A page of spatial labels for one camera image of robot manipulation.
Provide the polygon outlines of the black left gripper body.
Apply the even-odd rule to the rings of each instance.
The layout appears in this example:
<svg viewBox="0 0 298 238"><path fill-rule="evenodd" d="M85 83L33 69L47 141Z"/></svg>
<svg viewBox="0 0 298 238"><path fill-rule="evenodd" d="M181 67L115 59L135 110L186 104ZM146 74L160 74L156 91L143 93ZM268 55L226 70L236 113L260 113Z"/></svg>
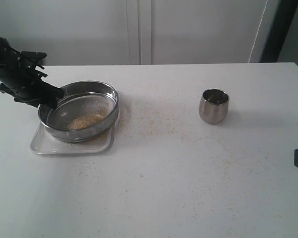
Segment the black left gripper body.
<svg viewBox="0 0 298 238"><path fill-rule="evenodd" d="M0 91L14 97L15 102L37 107L44 94L42 77L47 75L30 67L23 67L18 61L17 51L0 37Z"/></svg>

